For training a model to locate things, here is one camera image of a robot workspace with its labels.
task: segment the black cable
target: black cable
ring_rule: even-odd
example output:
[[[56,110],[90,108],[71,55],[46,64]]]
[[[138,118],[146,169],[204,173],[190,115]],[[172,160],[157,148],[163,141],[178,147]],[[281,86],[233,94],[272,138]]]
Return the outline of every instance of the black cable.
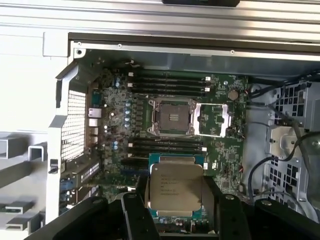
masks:
[[[270,126],[264,122],[260,122],[260,121],[247,121],[246,123],[244,123],[242,126],[246,126],[248,124],[258,124],[258,125],[262,125],[262,126],[265,126],[267,128],[269,128]]]
[[[274,157],[274,156],[269,156],[269,157],[266,157],[264,159],[262,159],[261,161],[259,161],[250,171],[249,173],[249,177],[248,177],[248,195],[249,195],[249,199],[250,201],[253,203],[254,202],[254,193],[253,193],[253,188],[252,188],[252,177],[253,177],[253,174],[255,172],[255,170],[260,167],[262,164],[270,161],[270,160],[278,160],[278,161],[281,161],[281,162],[288,162],[290,161],[294,154],[295,154],[295,151],[296,151],[296,148],[307,138],[311,138],[311,137],[315,137],[315,136],[318,136],[320,135],[320,131],[314,131],[314,132],[309,132],[308,134],[306,135],[303,135],[301,136],[300,138],[297,139],[297,141],[295,142],[294,146],[293,146],[293,149],[291,151],[291,153],[289,154],[289,156],[287,156],[285,159],[279,159],[278,157]]]
[[[248,97],[252,100],[252,99],[261,97],[262,95],[266,94],[269,91],[272,91],[277,88],[281,88],[284,85],[286,85],[286,86],[294,85],[294,84],[298,84],[300,81],[316,82],[316,81],[319,81],[319,79],[320,79],[320,70],[317,69],[317,70],[314,70],[314,71],[311,71],[308,73],[303,73],[299,76],[289,77],[288,79],[286,79],[284,81],[279,81],[278,83],[276,83],[272,86],[267,86],[265,88],[256,90],[254,92],[250,92],[248,94]]]
[[[286,93],[286,89],[287,89],[287,85],[283,85],[282,86],[282,94],[280,97],[278,97],[275,101],[269,103],[269,104],[265,104],[265,103],[262,103],[262,102],[255,102],[255,101],[252,101],[252,97],[247,94],[247,98],[249,100],[249,103],[251,105],[254,105],[254,106],[257,106],[257,107],[270,107],[270,106],[273,106],[274,104],[278,103],[281,99],[284,98],[285,96],[285,93]]]

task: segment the cpu socket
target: cpu socket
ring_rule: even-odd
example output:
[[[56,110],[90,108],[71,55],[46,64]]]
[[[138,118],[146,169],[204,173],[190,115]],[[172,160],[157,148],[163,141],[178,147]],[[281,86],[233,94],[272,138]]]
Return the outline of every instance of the cpu socket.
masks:
[[[150,99],[148,103],[153,107],[152,126],[147,129],[148,133],[163,137],[194,134],[193,120],[197,107],[196,101],[158,97]]]

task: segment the pcie slot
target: pcie slot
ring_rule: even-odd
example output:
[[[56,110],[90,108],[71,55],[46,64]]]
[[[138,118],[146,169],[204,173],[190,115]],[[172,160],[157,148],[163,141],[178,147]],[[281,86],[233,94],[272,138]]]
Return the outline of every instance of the pcie slot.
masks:
[[[71,162],[67,170],[61,175],[60,190],[67,191],[81,188],[100,170],[100,163],[94,160],[86,162]]]
[[[126,167],[138,167],[138,168],[148,168],[149,160],[148,158],[135,158],[135,157],[128,157],[124,158],[121,161],[121,165]]]
[[[121,175],[144,175],[148,174],[148,167],[146,169],[121,169],[120,170]]]
[[[192,91],[180,91],[180,90],[159,90],[156,88],[130,88],[134,94],[149,94],[149,95],[173,95],[173,96],[185,96],[185,97],[205,97],[205,92],[192,92]]]
[[[176,86],[193,86],[193,87],[205,87],[207,83],[205,81],[189,80],[189,79],[171,79],[171,78],[144,78],[135,77],[130,79],[130,83],[135,84],[165,84]]]
[[[79,189],[74,189],[66,195],[66,202],[68,205],[76,205],[77,203],[84,200],[87,194],[91,191],[91,187],[80,187]]]

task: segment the ram slot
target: ram slot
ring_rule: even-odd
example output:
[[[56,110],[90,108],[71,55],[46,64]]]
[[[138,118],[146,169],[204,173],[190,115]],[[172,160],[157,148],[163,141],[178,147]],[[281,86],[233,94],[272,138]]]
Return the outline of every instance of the ram slot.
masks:
[[[192,86],[192,85],[176,85],[176,84],[154,84],[154,83],[133,83],[133,88],[141,88],[141,89],[159,89],[165,91],[183,91],[183,92],[205,92],[204,86]]]
[[[176,85],[176,86],[193,86],[193,87],[205,87],[207,83],[205,81],[199,80],[189,80],[189,79],[171,79],[171,78],[143,78],[134,77],[131,78],[130,83],[133,84],[165,84],[165,85]]]
[[[197,148],[185,148],[185,147],[170,147],[170,146],[140,146],[131,147],[128,149],[128,153],[132,157],[146,158],[149,154],[202,154],[201,150]]]
[[[185,79],[185,80],[195,80],[195,81],[205,81],[206,77],[210,77],[211,74],[199,73],[199,72],[186,72],[181,74],[181,72],[175,71],[163,71],[163,70],[148,70],[148,69],[137,69],[134,73],[135,77],[142,78],[168,78],[168,79]]]
[[[184,96],[190,98],[205,97],[205,92],[180,91],[180,90],[162,90],[156,88],[138,88],[130,87],[129,90],[134,94],[148,94],[148,95],[169,95],[169,96]]]
[[[186,148],[199,148],[203,147],[203,142],[189,140],[189,139],[170,139],[170,138],[146,138],[146,137],[133,137],[129,141],[132,146],[177,146]]]

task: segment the green circuit board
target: green circuit board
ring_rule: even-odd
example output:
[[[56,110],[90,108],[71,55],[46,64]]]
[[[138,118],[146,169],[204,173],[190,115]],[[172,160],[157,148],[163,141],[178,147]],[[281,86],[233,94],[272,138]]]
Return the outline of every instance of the green circuit board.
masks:
[[[93,182],[102,185],[110,201],[123,187],[134,187],[140,173],[148,172],[145,166],[150,153],[202,154],[203,173],[212,176],[222,192],[237,193],[244,148],[246,76],[105,69],[98,81],[104,106],[100,132],[105,170]],[[162,99],[162,115],[150,104],[157,98]],[[185,133],[183,127],[181,116],[186,113],[187,100],[201,105],[196,118],[198,134]],[[172,122],[179,121],[176,129],[168,127],[166,114]],[[161,136],[149,132],[155,120],[162,124]]]

